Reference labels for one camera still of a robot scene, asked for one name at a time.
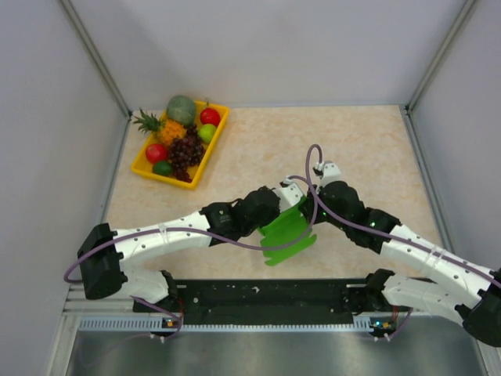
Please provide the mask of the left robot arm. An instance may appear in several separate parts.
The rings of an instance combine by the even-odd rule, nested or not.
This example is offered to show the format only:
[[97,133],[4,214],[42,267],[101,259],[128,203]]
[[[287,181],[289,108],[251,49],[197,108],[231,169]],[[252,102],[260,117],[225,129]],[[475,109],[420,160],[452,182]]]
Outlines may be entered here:
[[149,303],[176,298],[171,274],[144,269],[145,261],[247,237],[279,216],[280,201],[274,190],[263,186],[243,199],[209,204],[170,222],[125,230],[99,224],[77,253],[85,297],[99,300],[121,291]]

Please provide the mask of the green paper box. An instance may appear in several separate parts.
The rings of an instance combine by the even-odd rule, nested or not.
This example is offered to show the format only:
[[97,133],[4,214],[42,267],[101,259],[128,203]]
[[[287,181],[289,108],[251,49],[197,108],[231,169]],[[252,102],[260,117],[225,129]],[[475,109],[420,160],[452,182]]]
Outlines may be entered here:
[[279,250],[262,252],[267,266],[277,266],[316,242],[317,235],[310,229],[298,242],[284,247],[284,244],[297,240],[308,228],[308,221],[299,209],[304,200],[303,197],[298,204],[287,209],[269,225],[258,228],[258,232],[262,236],[260,241],[262,248],[279,247]]

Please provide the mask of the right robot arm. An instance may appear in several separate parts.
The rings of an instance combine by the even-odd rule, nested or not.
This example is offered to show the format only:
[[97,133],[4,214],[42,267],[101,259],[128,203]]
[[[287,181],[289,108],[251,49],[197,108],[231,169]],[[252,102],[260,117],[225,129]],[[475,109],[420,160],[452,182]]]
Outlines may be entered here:
[[375,272],[375,285],[393,306],[418,309],[462,326],[480,342],[500,346],[500,272],[446,251],[385,211],[366,207],[341,180],[320,183],[324,217],[348,239],[378,255],[405,263],[424,278]]

